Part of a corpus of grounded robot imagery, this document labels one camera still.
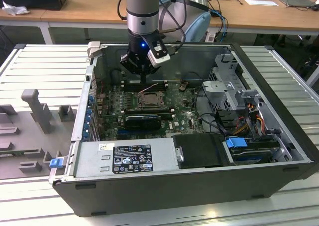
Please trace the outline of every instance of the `metal bracket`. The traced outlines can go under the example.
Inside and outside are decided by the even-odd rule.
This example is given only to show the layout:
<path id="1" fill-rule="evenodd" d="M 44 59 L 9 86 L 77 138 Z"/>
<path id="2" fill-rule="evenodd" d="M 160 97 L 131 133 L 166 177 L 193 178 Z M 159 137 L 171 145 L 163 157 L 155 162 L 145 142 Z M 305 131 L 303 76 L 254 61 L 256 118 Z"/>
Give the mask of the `metal bracket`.
<path id="1" fill-rule="evenodd" d="M 94 58 L 95 56 L 101 54 L 101 42 L 100 41 L 92 41 L 88 44 L 88 58 Z"/>
<path id="2" fill-rule="evenodd" d="M 205 91 L 216 93 L 216 92 L 226 92 L 228 90 L 233 90 L 234 87 L 230 82 L 221 81 L 205 81 L 203 82 Z"/>

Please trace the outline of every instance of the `blue tab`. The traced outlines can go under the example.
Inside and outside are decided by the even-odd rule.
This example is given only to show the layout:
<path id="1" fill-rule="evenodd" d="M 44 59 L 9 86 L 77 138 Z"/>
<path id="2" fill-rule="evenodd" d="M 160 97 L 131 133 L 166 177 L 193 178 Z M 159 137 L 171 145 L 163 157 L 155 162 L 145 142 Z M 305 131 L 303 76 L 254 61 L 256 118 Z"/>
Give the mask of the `blue tab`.
<path id="1" fill-rule="evenodd" d="M 54 169 L 54 168 L 63 168 L 63 159 L 52 159 L 50 161 L 50 168 Z"/>
<path id="2" fill-rule="evenodd" d="M 229 138 L 226 140 L 226 144 L 229 148 L 247 147 L 247 143 L 244 138 Z"/>

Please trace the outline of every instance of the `yellow wire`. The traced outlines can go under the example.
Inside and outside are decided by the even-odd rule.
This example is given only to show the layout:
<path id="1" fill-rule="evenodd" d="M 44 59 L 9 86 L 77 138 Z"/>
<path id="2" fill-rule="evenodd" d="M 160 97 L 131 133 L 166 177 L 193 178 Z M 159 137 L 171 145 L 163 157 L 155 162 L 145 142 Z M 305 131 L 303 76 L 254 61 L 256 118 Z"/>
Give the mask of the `yellow wire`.
<path id="1" fill-rule="evenodd" d="M 242 128 L 240 128 L 239 130 L 237 130 L 237 131 L 234 133 L 234 135 L 236 135 L 236 134 L 242 132 L 243 130 L 247 129 L 247 127 L 248 127 L 248 124 L 244 125 Z"/>

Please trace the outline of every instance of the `warning label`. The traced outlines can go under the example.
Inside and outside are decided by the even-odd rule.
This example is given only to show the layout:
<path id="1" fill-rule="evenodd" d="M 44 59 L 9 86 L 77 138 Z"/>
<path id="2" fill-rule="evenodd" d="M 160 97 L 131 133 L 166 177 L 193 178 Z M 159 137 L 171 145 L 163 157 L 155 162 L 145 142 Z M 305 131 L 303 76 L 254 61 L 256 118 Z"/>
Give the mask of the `warning label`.
<path id="1" fill-rule="evenodd" d="M 151 146 L 115 146 L 112 171 L 114 174 L 153 171 Z"/>

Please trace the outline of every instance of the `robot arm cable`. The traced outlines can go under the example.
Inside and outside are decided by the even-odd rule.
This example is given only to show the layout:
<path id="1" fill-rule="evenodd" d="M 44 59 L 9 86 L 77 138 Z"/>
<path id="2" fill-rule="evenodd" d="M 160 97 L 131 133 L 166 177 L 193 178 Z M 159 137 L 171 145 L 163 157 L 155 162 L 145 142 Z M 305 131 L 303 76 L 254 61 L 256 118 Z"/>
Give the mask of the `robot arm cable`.
<path id="1" fill-rule="evenodd" d="M 160 0 L 160 3 L 161 5 L 165 8 L 165 10 L 167 11 L 167 13 L 170 15 L 170 17 L 173 19 L 173 21 L 177 24 L 177 28 L 175 29 L 170 29 L 170 30 L 162 30 L 162 31 L 159 31 L 160 34 L 166 34 L 166 33 L 170 33 L 170 32 L 175 32 L 175 31 L 178 31 L 178 30 L 181 30 L 185 25 L 186 25 L 186 22 L 187 22 L 187 7 L 186 7 L 186 0 L 184 0 L 184 14 L 185 14 L 185 17 L 184 17 L 184 22 L 182 25 L 179 25 L 176 21 L 176 19 L 172 16 L 172 14 L 169 12 L 169 10 L 167 9 L 167 7 L 163 4 L 163 2 Z"/>
<path id="2" fill-rule="evenodd" d="M 121 1 L 122 1 L 122 0 L 119 0 L 118 5 L 117 5 L 117 7 L 116 7 L 116 11 L 117 11 L 118 16 L 119 16 L 119 18 L 120 18 L 121 20 L 126 20 L 126 17 L 121 16 L 121 13 L 120 13 L 120 5 L 121 5 Z"/>
<path id="3" fill-rule="evenodd" d="M 178 51 L 186 42 L 186 35 L 185 35 L 185 32 L 184 30 L 182 29 L 182 27 L 178 24 L 177 20 L 175 19 L 175 17 L 170 13 L 170 11 L 167 9 L 167 6 L 163 4 L 163 2 L 161 0 L 159 0 L 160 3 L 162 4 L 162 6 L 165 8 L 165 10 L 167 11 L 167 13 L 169 14 L 169 16 L 173 19 L 173 21 L 175 22 L 175 24 L 177 25 L 177 27 L 181 30 L 181 33 L 183 35 L 183 38 L 182 38 L 182 42 L 179 46 L 176 47 L 176 51 Z"/>

